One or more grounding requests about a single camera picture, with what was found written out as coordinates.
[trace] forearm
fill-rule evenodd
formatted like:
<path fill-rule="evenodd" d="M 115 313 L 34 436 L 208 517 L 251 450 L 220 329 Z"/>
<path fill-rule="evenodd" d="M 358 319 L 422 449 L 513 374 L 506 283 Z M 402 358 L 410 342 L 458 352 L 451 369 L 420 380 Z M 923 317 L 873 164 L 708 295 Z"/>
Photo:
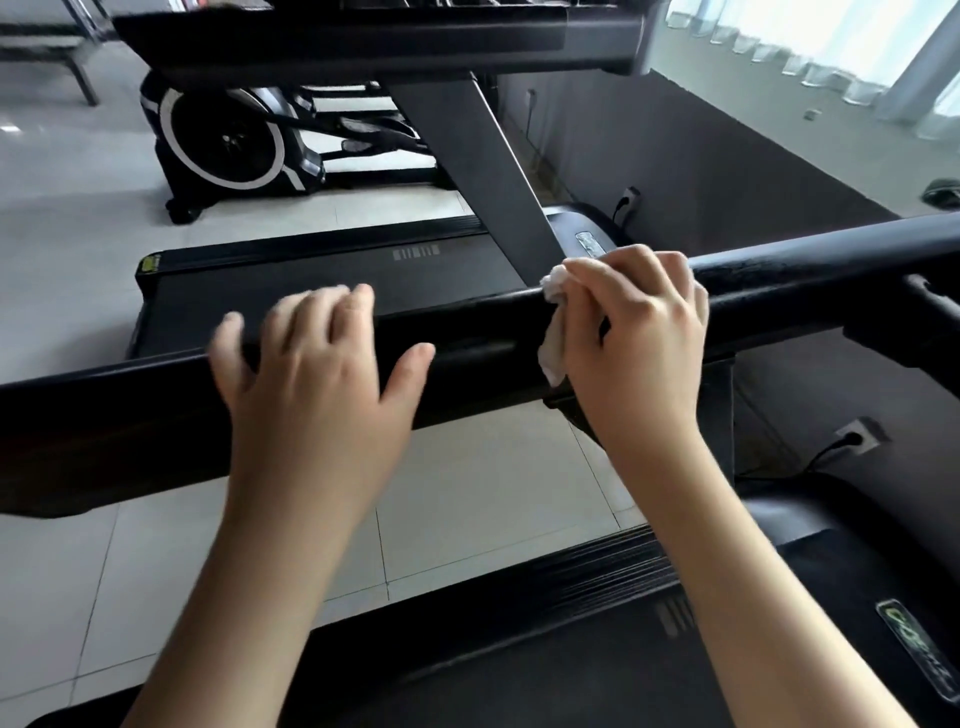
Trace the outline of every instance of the forearm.
<path fill-rule="evenodd" d="M 678 451 L 628 458 L 624 481 L 681 577 L 737 725 L 913 725 L 780 559 L 703 440 Z"/>
<path fill-rule="evenodd" d="M 193 594 L 124 728 L 276 725 L 347 547 L 331 517 L 228 510 Z"/>

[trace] wall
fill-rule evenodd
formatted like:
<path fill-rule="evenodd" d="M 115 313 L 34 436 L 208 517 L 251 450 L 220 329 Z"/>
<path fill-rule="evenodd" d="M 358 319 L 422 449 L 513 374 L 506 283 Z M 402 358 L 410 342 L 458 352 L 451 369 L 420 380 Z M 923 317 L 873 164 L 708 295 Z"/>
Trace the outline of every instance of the wall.
<path fill-rule="evenodd" d="M 839 94 L 785 79 L 772 64 L 677 31 L 655 39 L 657 74 L 508 77 L 503 109 L 578 199 L 608 213 L 636 185 L 627 230 L 689 254 L 806 231 L 929 214 L 917 201 L 935 177 L 960 177 L 942 145 L 870 118 Z M 815 121 L 806 109 L 819 109 Z M 926 375 L 838 331 L 743 352 L 737 384 L 805 460 L 861 415 L 893 442 L 828 469 L 870 493 L 960 576 L 960 401 Z"/>

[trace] wall outlet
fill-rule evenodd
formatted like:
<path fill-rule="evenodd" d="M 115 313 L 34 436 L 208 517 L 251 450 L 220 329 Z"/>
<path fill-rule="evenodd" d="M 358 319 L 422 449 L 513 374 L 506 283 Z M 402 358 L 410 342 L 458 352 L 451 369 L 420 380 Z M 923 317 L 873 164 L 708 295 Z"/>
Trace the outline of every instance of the wall outlet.
<path fill-rule="evenodd" d="M 863 442 L 859 445 L 849 445 L 841 450 L 849 455 L 862 455 L 864 452 L 879 448 L 883 443 L 890 442 L 890 438 L 883 432 L 879 423 L 869 417 L 858 417 L 849 425 L 842 426 L 836 431 L 836 436 L 843 437 L 851 432 L 860 435 Z"/>

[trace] curtain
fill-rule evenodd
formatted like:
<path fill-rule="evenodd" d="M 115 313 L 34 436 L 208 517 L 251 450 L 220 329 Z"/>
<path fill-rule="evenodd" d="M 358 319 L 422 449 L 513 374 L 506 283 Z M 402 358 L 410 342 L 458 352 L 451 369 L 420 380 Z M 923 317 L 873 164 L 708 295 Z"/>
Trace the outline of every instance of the curtain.
<path fill-rule="evenodd" d="M 958 0 L 672 0 L 666 24 L 921 138 L 960 140 Z"/>

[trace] left hand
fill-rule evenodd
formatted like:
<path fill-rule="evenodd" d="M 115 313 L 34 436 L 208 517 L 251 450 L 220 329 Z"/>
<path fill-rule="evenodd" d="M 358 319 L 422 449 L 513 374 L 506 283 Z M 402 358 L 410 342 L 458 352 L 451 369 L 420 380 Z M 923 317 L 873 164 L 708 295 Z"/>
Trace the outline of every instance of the left hand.
<path fill-rule="evenodd" d="M 263 322 L 256 375 L 243 326 L 227 314 L 208 348 L 233 422 L 227 515 L 332 519 L 352 532 L 407 447 L 433 345 L 408 350 L 381 395 L 368 285 L 281 299 Z"/>

